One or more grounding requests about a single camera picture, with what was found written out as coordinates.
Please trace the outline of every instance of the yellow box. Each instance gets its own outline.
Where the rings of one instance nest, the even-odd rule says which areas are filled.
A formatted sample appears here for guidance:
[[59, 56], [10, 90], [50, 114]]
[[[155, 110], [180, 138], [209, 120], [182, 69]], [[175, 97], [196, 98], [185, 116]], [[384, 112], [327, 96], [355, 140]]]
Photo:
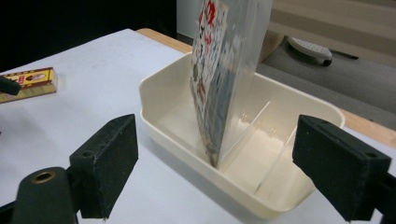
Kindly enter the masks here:
[[58, 78], [52, 67], [11, 73], [2, 77], [21, 85], [18, 95], [0, 93], [0, 104], [56, 92]]

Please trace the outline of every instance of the white plastic bin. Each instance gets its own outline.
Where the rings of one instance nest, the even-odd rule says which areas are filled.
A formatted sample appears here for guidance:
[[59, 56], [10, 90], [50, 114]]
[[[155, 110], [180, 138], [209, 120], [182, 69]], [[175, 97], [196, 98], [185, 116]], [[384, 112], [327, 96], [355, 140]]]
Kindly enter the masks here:
[[214, 183], [253, 214], [273, 218], [301, 203], [314, 189], [292, 163], [298, 116], [310, 115], [343, 127], [335, 106], [255, 74], [234, 144], [210, 166], [190, 93], [191, 55], [144, 79], [139, 91], [141, 116], [151, 138], [173, 156]]

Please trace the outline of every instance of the white tabletop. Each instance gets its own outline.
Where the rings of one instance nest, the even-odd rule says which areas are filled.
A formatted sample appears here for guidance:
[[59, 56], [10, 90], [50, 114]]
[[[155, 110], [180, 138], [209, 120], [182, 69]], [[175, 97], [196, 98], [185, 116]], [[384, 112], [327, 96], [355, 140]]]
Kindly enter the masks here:
[[[254, 217], [150, 140], [138, 86], [181, 56], [123, 30], [7, 71], [52, 66], [59, 81], [56, 93], [0, 105], [0, 205], [15, 200], [24, 177], [51, 166], [67, 168], [69, 156], [105, 123], [135, 114], [139, 160], [106, 223], [345, 223], [318, 191], [278, 218]], [[394, 149], [347, 131], [396, 159]], [[394, 164], [390, 172], [396, 174]], [[380, 218], [375, 212], [370, 223]]]

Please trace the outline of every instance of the gray floor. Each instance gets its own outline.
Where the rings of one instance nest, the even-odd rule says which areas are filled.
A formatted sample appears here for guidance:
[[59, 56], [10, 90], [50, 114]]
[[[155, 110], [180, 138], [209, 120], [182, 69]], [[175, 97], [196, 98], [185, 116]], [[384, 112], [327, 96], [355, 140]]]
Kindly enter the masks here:
[[[192, 40], [179, 35], [191, 44]], [[396, 68], [332, 51], [332, 64], [289, 48], [285, 40], [257, 72], [396, 130]]]

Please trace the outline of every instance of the table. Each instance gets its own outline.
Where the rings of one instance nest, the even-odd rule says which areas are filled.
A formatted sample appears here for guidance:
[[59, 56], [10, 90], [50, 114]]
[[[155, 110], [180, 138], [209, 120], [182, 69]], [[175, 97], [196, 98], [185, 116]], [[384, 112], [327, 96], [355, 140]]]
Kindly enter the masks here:
[[[7, 71], [53, 66], [59, 82], [56, 93], [0, 105], [0, 204], [15, 200], [25, 176], [68, 167], [69, 155], [106, 122], [134, 113], [139, 160], [106, 223], [345, 223], [318, 191], [281, 217], [256, 218], [150, 140], [139, 115], [139, 83], [182, 56], [123, 30]], [[391, 147], [346, 130], [396, 158]], [[372, 223], [380, 217], [375, 213]]]

